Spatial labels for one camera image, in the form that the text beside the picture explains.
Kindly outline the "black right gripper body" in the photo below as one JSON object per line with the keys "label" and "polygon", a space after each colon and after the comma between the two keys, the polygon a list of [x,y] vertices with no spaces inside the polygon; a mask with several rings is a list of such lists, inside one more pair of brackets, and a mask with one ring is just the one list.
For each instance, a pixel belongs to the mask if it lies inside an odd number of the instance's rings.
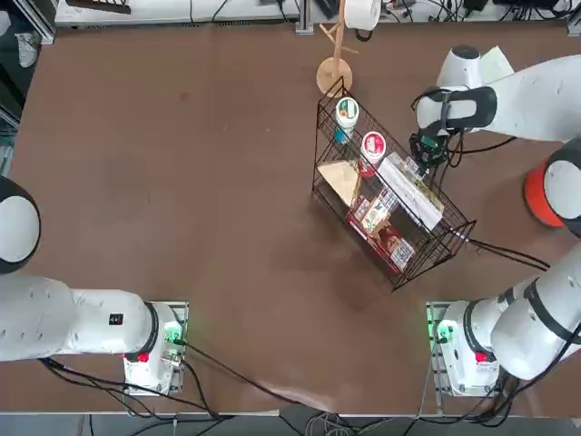
{"label": "black right gripper body", "polygon": [[425,163],[432,167],[448,160],[449,137],[447,135],[430,135],[422,132],[412,134],[409,138],[411,155],[416,163],[422,158]]}

